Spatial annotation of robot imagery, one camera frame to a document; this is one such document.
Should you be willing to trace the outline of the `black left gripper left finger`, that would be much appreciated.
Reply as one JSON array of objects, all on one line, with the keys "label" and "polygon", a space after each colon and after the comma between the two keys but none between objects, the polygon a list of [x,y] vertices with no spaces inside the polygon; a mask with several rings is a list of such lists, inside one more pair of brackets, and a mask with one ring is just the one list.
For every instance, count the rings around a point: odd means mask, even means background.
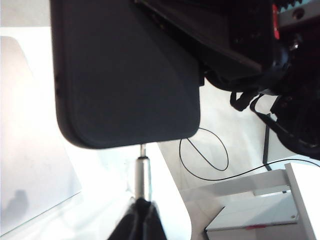
[{"label": "black left gripper left finger", "polygon": [[132,203],[117,226],[114,228],[108,240],[142,240],[143,220],[145,217],[145,200],[138,198]]}]

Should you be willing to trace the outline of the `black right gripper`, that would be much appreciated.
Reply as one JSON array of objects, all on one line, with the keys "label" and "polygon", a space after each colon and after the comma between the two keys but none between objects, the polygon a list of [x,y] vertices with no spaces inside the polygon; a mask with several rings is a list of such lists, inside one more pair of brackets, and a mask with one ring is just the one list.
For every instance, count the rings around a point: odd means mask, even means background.
[{"label": "black right gripper", "polygon": [[138,0],[190,38],[190,51],[235,80],[272,66],[280,32],[320,17],[318,0],[234,0],[229,21],[217,0]]}]

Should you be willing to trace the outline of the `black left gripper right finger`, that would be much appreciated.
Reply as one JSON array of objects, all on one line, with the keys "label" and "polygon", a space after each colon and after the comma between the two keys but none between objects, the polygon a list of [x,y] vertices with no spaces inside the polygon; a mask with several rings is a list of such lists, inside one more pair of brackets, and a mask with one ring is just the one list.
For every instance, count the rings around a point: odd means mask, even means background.
[{"label": "black left gripper right finger", "polygon": [[158,209],[153,202],[147,202],[146,214],[142,222],[143,240],[166,240]]}]

